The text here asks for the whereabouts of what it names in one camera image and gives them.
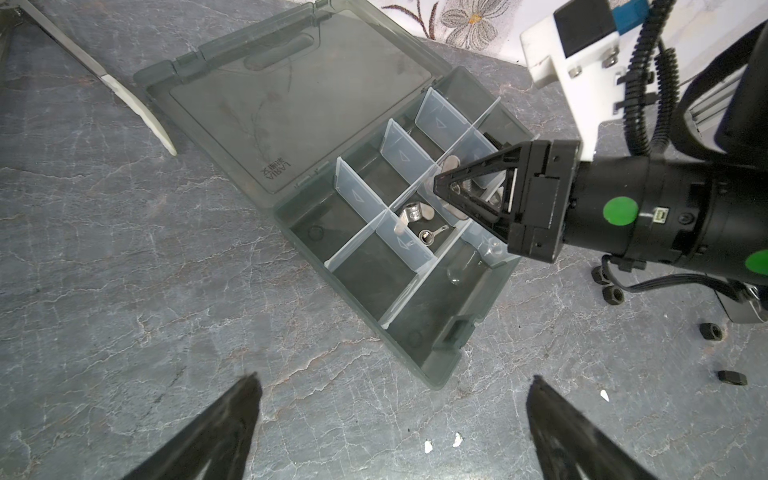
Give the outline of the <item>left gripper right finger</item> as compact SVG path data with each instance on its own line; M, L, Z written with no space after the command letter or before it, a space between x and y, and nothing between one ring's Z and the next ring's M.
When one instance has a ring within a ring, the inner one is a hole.
M544 479L652 479L545 379L533 377L526 412Z

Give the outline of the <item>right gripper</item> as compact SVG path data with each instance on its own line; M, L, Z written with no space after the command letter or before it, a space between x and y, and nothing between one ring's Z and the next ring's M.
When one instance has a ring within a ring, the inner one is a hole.
M568 244L627 266L719 266L710 165L648 156L580 162L575 150L571 141L506 143L437 174L433 193L523 257L553 262Z

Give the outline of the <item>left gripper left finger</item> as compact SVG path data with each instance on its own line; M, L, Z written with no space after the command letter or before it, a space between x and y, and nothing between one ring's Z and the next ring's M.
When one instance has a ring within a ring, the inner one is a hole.
M127 479L242 479L263 390L255 373L239 379Z

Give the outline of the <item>silver wing nut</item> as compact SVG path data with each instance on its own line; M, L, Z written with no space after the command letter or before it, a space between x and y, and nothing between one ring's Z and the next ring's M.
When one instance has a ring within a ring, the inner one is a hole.
M431 221L435 216L434 208L423 202L410 202L405 204L399 215L398 220L394 226L394 233L397 235L404 234L406 231L414 232L411 224L416 224L421 221Z
M419 232L418 238L422 241L422 243L425 246L431 246L434 243L436 237L439 236L441 233L447 231L449 228L450 228L449 225L443 225L437 228L436 230L424 229Z
M461 161L456 155L448 156L442 163L440 178L442 182L454 183L457 181L457 172L460 171Z

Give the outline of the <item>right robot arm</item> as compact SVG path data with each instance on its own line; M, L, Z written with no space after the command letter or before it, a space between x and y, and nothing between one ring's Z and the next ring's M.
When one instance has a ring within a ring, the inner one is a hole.
M689 86L654 1L626 68L605 1L571 1L521 37L537 86L558 82L577 140L497 143L447 169L433 191L514 255L553 262L564 245L601 254L605 300L699 284L767 299L767 27L715 57Z

